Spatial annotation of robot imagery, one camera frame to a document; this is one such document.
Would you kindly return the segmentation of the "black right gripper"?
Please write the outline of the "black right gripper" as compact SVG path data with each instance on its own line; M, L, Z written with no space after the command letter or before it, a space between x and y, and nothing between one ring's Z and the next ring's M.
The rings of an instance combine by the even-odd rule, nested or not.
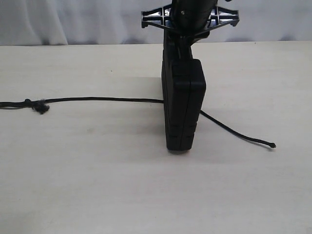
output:
M191 43L205 39L214 29L237 26L239 12L218 6L216 0L173 0L170 4L141 12L141 27L157 27Z

